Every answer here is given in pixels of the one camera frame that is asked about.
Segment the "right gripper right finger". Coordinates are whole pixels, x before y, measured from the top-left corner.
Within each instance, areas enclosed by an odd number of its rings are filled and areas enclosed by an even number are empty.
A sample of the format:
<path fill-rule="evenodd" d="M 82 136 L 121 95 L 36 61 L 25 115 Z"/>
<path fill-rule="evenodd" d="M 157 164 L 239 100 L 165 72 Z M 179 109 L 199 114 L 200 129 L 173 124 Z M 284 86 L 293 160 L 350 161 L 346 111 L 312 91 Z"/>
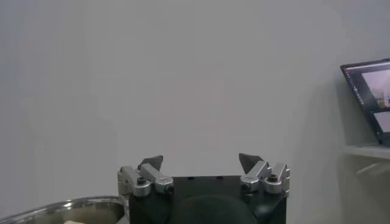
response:
<path fill-rule="evenodd" d="M 269 194 L 289 194 L 290 168 L 285 163 L 276 163 L 271 166 L 260 156 L 239 154 L 239 161 L 244 175 L 239 178 L 240 185 L 248 192 L 260 189 Z"/>

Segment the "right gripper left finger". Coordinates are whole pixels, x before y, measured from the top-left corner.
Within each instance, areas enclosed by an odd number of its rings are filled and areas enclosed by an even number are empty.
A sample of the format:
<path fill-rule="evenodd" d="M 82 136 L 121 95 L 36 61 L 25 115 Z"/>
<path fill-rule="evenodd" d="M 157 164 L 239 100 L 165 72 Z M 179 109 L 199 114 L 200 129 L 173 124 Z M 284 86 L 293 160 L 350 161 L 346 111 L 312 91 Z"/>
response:
<path fill-rule="evenodd" d="M 122 166 L 117 172 L 118 194 L 147 197 L 152 190 L 170 194 L 174 189 L 173 177 L 160 172 L 163 155 L 145 158 L 136 167 Z"/>

